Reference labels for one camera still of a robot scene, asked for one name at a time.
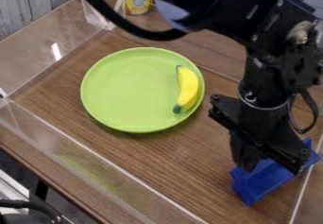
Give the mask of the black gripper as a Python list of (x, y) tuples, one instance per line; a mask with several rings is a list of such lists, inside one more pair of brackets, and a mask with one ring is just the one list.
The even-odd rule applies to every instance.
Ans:
[(276, 108), (256, 108), (227, 95), (211, 95), (208, 116), (229, 131), (232, 160), (251, 172), (260, 160), (275, 160), (284, 169), (297, 175), (309, 159), (311, 151), (291, 124), (292, 96)]

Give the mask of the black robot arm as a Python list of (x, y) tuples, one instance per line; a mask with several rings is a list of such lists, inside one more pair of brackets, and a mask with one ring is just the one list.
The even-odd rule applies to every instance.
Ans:
[(299, 173), (311, 157), (305, 129), (291, 115), (296, 98), (323, 77), (323, 19), (307, 0), (155, 0), (169, 29), (136, 26), (104, 0), (85, 0), (129, 34), (172, 41), (207, 29), (245, 48), (239, 95), (212, 95), (209, 116), (229, 131), (232, 159), (244, 170), (269, 158)]

